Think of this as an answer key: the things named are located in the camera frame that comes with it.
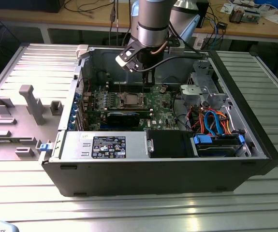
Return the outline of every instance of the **green motherboard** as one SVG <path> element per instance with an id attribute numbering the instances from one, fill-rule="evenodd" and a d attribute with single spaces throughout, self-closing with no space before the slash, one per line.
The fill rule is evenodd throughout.
<path id="1" fill-rule="evenodd" d="M 148 93 L 107 92 L 104 87 L 94 89 L 89 102 L 84 103 L 88 130 L 114 131 L 123 129 L 111 129 L 107 126 L 105 119 L 110 112 L 134 112 L 140 115 L 139 125 L 126 128 L 126 131 L 178 130 L 177 121 L 172 111 L 171 92 L 160 93 L 162 87 L 154 86 Z M 122 95 L 127 95 L 132 100 L 132 105 L 129 108 L 127 106 L 121 107 Z"/>

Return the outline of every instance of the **blue cable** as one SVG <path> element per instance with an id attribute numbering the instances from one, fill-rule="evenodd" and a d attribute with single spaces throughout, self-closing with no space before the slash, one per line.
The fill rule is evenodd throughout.
<path id="1" fill-rule="evenodd" d="M 215 37 L 214 37 L 214 41 L 213 41 L 212 46 L 211 46 L 211 50 L 212 50 L 212 48 L 215 45 L 216 37 L 217 37 L 217 34 L 218 34 L 218 28 L 217 28 L 216 23 L 213 19 L 209 18 L 209 20 L 214 24 L 214 28 L 215 28 Z"/>
<path id="2" fill-rule="evenodd" d="M 214 131 L 212 131 L 212 130 L 208 127 L 208 124 L 207 124 L 207 116 L 208 116 L 208 114 L 213 114 L 213 115 L 214 115 L 215 124 L 216 124 L 216 128 L 217 128 L 218 134 L 224 134 L 224 132 L 222 131 L 221 126 L 219 125 L 218 116 L 217 116 L 217 114 L 216 114 L 215 112 L 213 112 L 213 111 L 207 111 L 206 114 L 205 114 L 205 128 L 206 128 L 213 136 L 215 136 Z"/>

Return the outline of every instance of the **warning label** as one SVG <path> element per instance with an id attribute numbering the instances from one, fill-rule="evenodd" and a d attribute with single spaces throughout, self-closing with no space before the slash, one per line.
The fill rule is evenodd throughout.
<path id="1" fill-rule="evenodd" d="M 94 137 L 91 156 L 94 159 L 126 158 L 126 137 Z"/>

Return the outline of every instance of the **workbench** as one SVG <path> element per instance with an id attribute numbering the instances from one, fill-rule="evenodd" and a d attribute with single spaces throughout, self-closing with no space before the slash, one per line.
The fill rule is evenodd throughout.
<path id="1" fill-rule="evenodd" d="M 78 5 L 84 3 L 93 3 L 94 0 L 77 0 Z M 214 14 L 220 21 L 228 23 L 224 39 L 229 40 L 246 40 L 260 42 L 278 43 L 278 24 L 272 23 L 261 18 L 258 24 L 241 23 L 233 24 L 229 22 L 229 15 L 220 13 L 221 5 L 226 0 L 212 0 L 211 7 Z M 101 0 L 84 9 L 91 9 L 101 5 L 108 4 L 109 0 Z M 76 0 L 67 4 L 72 10 L 77 10 Z M 0 20 L 6 25 L 34 27 L 39 28 L 46 44 L 51 44 L 48 29 L 73 29 L 73 30 L 91 30 L 91 31 L 109 31 L 110 13 L 112 6 L 106 6 L 93 11 L 92 17 L 82 15 L 78 12 L 71 12 L 62 8 L 59 13 L 17 11 L 17 10 L 0 10 Z M 119 4 L 119 32 L 126 32 L 129 27 L 129 10 L 127 3 Z M 116 31 L 116 24 L 113 24 L 113 32 Z M 208 20 L 205 20 L 202 28 L 197 28 L 193 37 L 196 37 L 195 48 L 200 48 L 202 41 L 206 37 L 210 37 L 213 28 Z"/>

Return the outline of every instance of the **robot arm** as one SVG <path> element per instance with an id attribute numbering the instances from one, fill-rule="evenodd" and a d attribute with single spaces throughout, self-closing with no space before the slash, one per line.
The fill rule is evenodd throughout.
<path id="1" fill-rule="evenodd" d="M 132 7 L 131 40 L 116 61 L 126 70 L 142 72 L 143 83 L 148 83 L 149 73 L 153 79 L 154 66 L 166 61 L 163 60 L 165 47 L 179 47 L 180 41 L 187 41 L 192 36 L 200 19 L 197 12 L 194 0 L 135 2 Z"/>

